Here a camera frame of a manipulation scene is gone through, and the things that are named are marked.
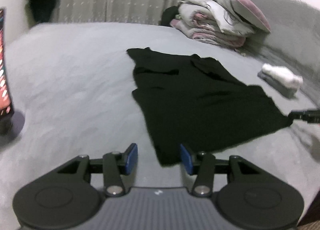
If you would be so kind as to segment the black t-shirt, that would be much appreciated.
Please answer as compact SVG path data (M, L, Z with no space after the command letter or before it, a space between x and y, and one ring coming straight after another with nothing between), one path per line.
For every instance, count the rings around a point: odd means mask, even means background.
M214 152L292 125L257 85L232 76L214 58L131 48L132 92L159 163L180 162L180 146Z

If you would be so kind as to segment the grey folded garment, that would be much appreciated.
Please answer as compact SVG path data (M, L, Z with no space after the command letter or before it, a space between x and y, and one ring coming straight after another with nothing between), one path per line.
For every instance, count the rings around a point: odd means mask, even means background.
M272 78L271 76L263 73L260 71L257 76L264 80L266 83L268 83L271 87L273 87L275 90L277 90L281 95L287 99L292 99L295 97L296 93L298 92L295 88L287 88L283 86L280 82L278 82L276 79Z

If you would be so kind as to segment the white folded garment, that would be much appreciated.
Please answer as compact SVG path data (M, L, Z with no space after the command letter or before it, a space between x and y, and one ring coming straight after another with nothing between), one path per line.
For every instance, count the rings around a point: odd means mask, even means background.
M303 78L295 75L291 70L284 66L272 66L265 63L263 64L261 71L286 88L298 90L303 85Z

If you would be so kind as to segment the grey quilted bedspread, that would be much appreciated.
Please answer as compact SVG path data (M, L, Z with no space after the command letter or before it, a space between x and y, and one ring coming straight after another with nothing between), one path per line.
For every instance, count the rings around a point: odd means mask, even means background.
M319 9L300 0L251 0L265 15L269 34L257 31L244 50L303 77L302 92L319 105Z

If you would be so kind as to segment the grey bed sheet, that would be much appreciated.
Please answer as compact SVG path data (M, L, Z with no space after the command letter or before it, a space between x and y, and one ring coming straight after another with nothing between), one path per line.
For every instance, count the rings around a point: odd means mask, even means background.
M162 167L132 97L136 85L129 48L220 61L234 77L258 84L283 113L310 109L303 93L292 100L259 79L255 58L186 38L174 28L128 23L37 25L5 45L5 62L20 135L1 140L1 229L17 229L14 194L25 184L80 154L138 145L136 170L125 178L142 187L191 187L182 166Z

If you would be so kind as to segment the round phone stand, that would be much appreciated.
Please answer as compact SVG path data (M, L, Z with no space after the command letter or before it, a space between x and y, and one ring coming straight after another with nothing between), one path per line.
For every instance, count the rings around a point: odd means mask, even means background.
M1 119L1 148L13 143L21 134L25 124L25 116L16 110L12 116Z

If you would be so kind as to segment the pink grey pillow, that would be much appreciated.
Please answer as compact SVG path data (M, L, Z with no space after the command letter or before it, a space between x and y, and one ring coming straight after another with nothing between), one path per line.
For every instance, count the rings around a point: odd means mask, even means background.
M260 30L270 33L271 27L263 12L251 0L213 0L237 19L246 21Z

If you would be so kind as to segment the smartphone on stand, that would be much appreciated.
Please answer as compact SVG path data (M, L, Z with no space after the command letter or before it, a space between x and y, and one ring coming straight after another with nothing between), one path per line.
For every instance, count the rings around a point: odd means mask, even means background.
M7 71L5 66L5 39L4 39L4 22L5 22L5 9L1 8L1 34L0 34L0 108L1 108L1 120L5 117L12 116L14 114L14 107L9 90Z

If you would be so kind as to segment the folded floral duvet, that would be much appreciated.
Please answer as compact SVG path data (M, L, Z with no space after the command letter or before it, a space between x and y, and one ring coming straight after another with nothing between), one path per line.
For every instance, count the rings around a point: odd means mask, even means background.
M227 48L242 47L255 33L212 0L182 0L170 25L192 40Z

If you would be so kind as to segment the black item behind duvet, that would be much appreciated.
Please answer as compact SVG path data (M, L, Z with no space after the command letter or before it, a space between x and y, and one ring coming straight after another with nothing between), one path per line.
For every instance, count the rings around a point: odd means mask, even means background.
M178 6L171 6L167 8L161 15L161 20L159 22L160 26L170 27L171 21L178 14Z

